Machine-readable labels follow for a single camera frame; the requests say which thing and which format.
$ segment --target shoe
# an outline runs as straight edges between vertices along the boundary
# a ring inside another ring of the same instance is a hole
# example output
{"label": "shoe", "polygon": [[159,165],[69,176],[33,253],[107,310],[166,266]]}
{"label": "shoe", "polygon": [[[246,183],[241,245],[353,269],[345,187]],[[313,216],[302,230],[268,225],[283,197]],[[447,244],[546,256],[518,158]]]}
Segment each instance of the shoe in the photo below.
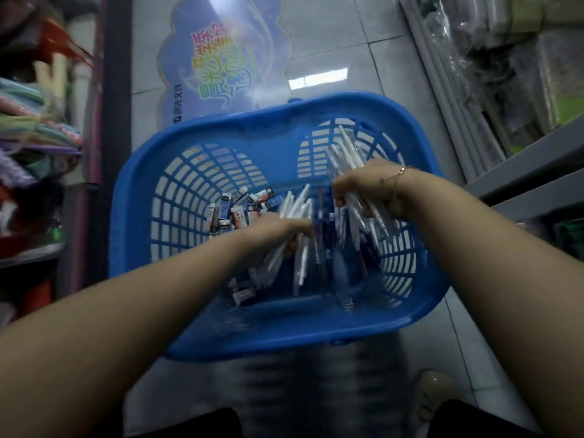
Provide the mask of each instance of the shoe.
{"label": "shoe", "polygon": [[449,399],[466,402],[454,380],[434,370],[423,371],[414,385],[413,408],[408,418],[410,436],[415,436],[420,427],[425,423],[430,423],[442,403]]}

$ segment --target forearm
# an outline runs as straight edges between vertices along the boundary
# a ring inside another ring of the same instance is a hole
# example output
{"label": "forearm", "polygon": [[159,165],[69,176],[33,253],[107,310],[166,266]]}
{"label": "forearm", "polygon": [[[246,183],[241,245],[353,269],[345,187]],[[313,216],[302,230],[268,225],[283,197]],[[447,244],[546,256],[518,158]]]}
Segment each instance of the forearm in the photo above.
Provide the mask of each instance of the forearm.
{"label": "forearm", "polygon": [[584,265],[457,186],[407,172],[424,243],[544,427],[582,436]]}
{"label": "forearm", "polygon": [[4,436],[86,433],[244,260],[240,238],[238,231],[215,238],[3,329]]}

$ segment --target hand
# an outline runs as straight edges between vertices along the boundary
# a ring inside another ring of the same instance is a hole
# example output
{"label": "hand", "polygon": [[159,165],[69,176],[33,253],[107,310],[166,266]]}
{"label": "hand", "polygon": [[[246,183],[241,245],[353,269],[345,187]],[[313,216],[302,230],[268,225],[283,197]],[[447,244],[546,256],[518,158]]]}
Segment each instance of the hand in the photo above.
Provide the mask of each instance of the hand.
{"label": "hand", "polygon": [[314,229],[309,218],[279,218],[278,214],[268,212],[261,215],[251,226],[240,229],[244,236],[246,252],[249,255],[247,264],[257,266],[271,249],[275,249],[284,242],[288,242],[284,255],[287,256],[296,250],[297,234],[313,237]]}
{"label": "hand", "polygon": [[412,171],[405,171],[396,184],[395,175],[401,168],[403,166],[386,159],[374,158],[365,167],[354,169],[347,175],[335,179],[332,183],[333,196],[340,206],[344,206],[343,195],[347,191],[357,191],[364,197],[384,202],[395,217],[409,219],[408,209],[400,191],[404,178],[411,176]]}

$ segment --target blue plastic basket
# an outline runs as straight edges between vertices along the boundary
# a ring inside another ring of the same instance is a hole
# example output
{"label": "blue plastic basket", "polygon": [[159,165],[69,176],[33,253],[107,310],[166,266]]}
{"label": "blue plastic basket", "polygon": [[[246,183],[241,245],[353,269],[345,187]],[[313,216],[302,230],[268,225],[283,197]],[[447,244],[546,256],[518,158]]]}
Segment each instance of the blue plastic basket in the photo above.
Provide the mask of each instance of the blue plastic basket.
{"label": "blue plastic basket", "polygon": [[[346,92],[255,112],[203,117],[154,135],[132,154],[113,198],[110,276],[197,246],[204,214],[222,191],[267,184],[277,193],[328,185],[323,149],[352,128],[369,158],[383,157],[440,174],[419,124],[385,97]],[[249,307],[216,299],[168,350],[176,360],[208,361],[311,343],[344,344],[395,331],[428,314],[449,284],[416,229],[403,224],[382,240],[374,292],[357,283],[334,292],[290,290]]]}

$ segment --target tiled floor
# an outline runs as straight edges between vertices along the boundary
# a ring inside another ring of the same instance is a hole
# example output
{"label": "tiled floor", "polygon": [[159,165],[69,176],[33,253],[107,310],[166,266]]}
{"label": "tiled floor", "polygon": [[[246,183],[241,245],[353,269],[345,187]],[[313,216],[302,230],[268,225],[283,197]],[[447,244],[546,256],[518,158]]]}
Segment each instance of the tiled floor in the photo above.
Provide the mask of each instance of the tiled floor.
{"label": "tiled floor", "polygon": [[[135,150],[158,130],[164,82],[158,50],[178,0],[134,0]],[[376,92],[404,105],[425,130],[444,175],[463,176],[415,44],[391,0],[284,0],[289,80],[347,68],[347,78],[291,91],[313,97]],[[403,436],[409,382],[420,370],[451,375],[469,402],[537,428],[462,303],[451,290],[398,333],[343,347],[313,346],[215,364],[159,360],[128,394],[126,433],[136,434],[230,405],[248,436]]]}

